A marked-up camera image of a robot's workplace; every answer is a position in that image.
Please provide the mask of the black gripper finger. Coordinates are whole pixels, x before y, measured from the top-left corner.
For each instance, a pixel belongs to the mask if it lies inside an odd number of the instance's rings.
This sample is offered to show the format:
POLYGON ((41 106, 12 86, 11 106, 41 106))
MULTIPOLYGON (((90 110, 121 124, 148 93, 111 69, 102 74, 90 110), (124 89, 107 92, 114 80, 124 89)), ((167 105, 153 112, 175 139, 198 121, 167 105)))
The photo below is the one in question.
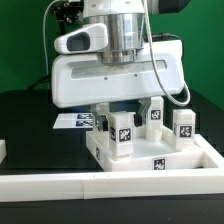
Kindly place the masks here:
POLYGON ((146 114, 151 106, 151 99, 144 98, 139 100, 140 108, 134 115, 134 125, 140 127, 146 123, 146 114))
POLYGON ((89 106, 90 112, 95 118, 95 125, 99 131, 108 130, 107 115, 109 112, 108 104, 92 104, 89 106))

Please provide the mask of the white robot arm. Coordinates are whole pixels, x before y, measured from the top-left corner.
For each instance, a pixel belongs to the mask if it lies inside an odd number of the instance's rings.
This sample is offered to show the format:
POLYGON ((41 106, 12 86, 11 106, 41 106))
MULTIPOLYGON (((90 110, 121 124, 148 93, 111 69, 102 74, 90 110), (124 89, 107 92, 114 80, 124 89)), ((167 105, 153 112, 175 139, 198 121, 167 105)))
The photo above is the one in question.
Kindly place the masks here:
POLYGON ((135 124, 145 122, 153 96, 188 89, 179 40, 151 34, 149 15, 182 11, 191 0, 84 0, 84 25, 58 37, 52 99, 59 108, 137 99, 135 124))

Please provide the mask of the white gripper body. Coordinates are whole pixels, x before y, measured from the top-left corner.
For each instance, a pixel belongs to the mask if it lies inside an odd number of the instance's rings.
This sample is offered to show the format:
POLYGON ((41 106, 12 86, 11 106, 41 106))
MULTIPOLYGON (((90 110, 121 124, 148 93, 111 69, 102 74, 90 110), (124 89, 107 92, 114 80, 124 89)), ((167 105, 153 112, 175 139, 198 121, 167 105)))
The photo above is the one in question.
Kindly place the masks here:
POLYGON ((104 24, 86 25, 57 38, 52 66, 52 98, 59 108, 174 95, 184 88, 182 42, 144 44, 137 59, 105 64, 109 44, 104 24))

